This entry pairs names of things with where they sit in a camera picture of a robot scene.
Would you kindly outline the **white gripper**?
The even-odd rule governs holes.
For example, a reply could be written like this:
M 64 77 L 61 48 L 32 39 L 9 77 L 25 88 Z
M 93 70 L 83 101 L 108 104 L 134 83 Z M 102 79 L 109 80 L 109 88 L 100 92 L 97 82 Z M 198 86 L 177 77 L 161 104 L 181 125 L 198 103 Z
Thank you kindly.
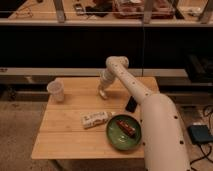
M 115 75 L 110 72 L 108 69 L 105 69 L 101 72 L 100 75 L 100 84 L 98 88 L 104 91 L 115 81 Z

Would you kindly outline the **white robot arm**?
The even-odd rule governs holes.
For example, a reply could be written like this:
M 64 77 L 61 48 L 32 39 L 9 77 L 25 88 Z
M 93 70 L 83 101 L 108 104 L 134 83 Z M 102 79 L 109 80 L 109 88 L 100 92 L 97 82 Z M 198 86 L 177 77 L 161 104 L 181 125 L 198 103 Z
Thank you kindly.
M 100 76 L 99 94 L 106 99 L 105 89 L 118 78 L 140 106 L 146 171 L 191 171 L 174 102 L 137 80 L 128 65 L 127 57 L 108 57 Z

